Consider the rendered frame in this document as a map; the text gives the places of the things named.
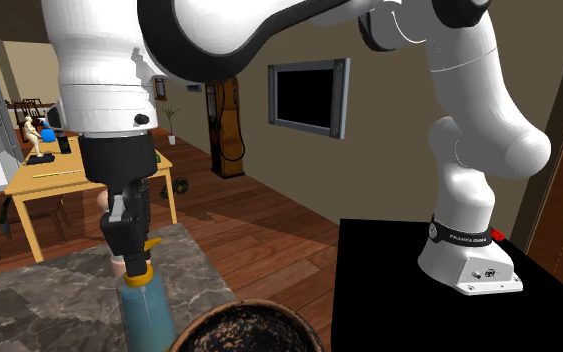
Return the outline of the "yellow pencil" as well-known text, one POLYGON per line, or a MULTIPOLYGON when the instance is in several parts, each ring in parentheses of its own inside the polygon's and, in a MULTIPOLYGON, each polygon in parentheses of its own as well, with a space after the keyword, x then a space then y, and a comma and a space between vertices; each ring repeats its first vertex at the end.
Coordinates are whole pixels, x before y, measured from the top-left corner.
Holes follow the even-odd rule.
POLYGON ((77 169, 77 170, 66 170, 66 171, 58 171, 58 172, 50 172, 50 173, 43 173, 43 174, 38 174, 38 175, 33 175, 32 178, 45 178, 45 177, 51 177, 51 176, 58 176, 58 175, 66 175, 66 174, 73 174, 73 173, 79 173, 84 171, 83 169, 77 169))

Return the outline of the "plant in white pot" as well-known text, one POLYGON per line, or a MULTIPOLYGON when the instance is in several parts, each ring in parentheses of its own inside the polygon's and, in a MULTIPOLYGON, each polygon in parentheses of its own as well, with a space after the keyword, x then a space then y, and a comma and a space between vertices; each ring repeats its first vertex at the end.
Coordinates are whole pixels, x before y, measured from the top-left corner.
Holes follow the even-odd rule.
POLYGON ((169 144, 174 145, 175 142, 176 142, 176 136, 174 135, 172 118, 178 112, 178 109, 173 109, 172 107, 168 107, 168 108, 164 109, 163 112, 166 115, 166 118, 168 120, 169 127, 170 127, 170 133, 169 133, 169 136, 168 136, 169 144))

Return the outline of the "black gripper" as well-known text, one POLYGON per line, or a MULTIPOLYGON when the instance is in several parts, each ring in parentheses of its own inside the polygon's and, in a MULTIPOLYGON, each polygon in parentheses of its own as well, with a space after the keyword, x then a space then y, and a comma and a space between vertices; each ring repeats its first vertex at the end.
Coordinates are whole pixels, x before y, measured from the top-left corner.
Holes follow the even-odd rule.
POLYGON ((80 136, 78 143, 87 180, 106 186, 97 197, 97 204, 103 210, 100 228, 112 253, 125 256, 129 276, 144 275, 147 272, 144 250, 147 233, 137 216, 127 220, 130 214, 127 208, 138 210, 144 221, 150 220, 146 179, 157 172, 152 137, 150 134, 123 138, 80 136), (115 214, 110 209, 111 195, 117 195, 115 214))

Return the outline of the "beige figure on black base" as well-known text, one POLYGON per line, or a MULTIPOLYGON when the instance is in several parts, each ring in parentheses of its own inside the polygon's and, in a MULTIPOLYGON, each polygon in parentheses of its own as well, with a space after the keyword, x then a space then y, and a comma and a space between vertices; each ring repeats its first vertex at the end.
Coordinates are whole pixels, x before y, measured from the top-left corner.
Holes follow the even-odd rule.
POLYGON ((33 118, 31 116, 25 117, 23 131, 26 139, 33 145, 34 149, 34 154, 28 156, 28 165, 52 163, 55 161, 55 156, 52 153, 41 152, 40 141, 42 137, 33 126, 33 118))

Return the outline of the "grey framed wall television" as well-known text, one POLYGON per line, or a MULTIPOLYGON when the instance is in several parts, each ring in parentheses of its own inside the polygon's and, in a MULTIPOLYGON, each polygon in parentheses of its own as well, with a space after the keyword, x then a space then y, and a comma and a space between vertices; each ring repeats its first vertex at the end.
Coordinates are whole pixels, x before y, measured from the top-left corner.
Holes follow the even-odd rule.
POLYGON ((351 60, 268 67, 268 122, 334 139, 345 138, 351 60))

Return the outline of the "black robot stand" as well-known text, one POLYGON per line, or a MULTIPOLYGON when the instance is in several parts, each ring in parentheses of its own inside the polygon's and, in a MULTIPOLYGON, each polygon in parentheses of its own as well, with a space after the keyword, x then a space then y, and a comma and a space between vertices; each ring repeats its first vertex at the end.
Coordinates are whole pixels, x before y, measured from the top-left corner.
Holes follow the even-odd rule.
POLYGON ((563 284, 507 240, 517 293, 466 296, 418 266, 424 222, 340 222, 332 352, 563 352, 563 284))

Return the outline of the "blue spray bottle yellow cap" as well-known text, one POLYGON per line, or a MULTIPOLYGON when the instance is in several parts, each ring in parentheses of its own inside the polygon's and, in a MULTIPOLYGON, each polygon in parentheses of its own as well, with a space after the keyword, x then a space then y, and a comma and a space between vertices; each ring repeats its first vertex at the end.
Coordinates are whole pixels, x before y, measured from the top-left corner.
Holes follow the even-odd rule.
POLYGON ((116 283, 128 352, 168 352, 175 328, 164 278, 146 260, 146 273, 129 277, 121 259, 116 283))

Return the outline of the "tall wooden clock cabinet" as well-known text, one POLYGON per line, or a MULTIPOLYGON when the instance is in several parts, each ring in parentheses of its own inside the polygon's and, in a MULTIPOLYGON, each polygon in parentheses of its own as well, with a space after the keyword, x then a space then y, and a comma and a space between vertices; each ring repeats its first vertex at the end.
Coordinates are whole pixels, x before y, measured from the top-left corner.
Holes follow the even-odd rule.
POLYGON ((244 174, 239 85, 236 77, 205 85, 211 170, 223 179, 244 174))

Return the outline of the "brown speckled bowl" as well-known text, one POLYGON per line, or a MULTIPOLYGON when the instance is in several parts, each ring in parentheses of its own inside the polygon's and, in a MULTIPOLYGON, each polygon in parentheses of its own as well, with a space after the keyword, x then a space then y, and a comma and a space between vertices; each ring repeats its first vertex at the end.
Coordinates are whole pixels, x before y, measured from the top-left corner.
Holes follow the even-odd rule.
POLYGON ((221 304, 195 319, 167 352, 326 352, 298 312, 264 299, 221 304))

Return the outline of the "yellow wooden dining table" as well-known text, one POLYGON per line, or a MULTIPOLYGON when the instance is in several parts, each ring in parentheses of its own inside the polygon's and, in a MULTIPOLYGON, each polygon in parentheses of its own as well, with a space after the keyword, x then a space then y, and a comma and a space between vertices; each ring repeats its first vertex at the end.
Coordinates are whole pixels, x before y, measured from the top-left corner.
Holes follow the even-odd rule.
POLYGON ((88 181, 84 171, 45 178, 32 178, 33 175, 43 173, 83 169, 77 137, 69 137, 69 143, 72 153, 64 155, 56 153, 58 149, 56 142, 42 143, 40 146, 41 150, 52 151, 55 155, 55 161, 37 165, 21 165, 4 190, 4 193, 7 196, 11 196, 14 201, 25 236, 36 262, 41 262, 44 258, 27 211, 26 202, 54 195, 104 187, 103 184, 88 181))

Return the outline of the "black object on floor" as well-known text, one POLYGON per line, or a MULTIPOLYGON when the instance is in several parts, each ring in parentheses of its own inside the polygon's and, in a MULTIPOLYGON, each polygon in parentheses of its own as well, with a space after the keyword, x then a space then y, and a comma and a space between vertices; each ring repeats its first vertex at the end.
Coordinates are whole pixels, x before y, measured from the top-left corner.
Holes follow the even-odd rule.
MULTIPOLYGON (((183 177, 175 178, 172 181, 172 190, 174 194, 182 195, 185 194, 189 189, 188 181, 183 177)), ((168 198, 168 189, 167 186, 164 185, 160 191, 160 197, 162 199, 168 198)))

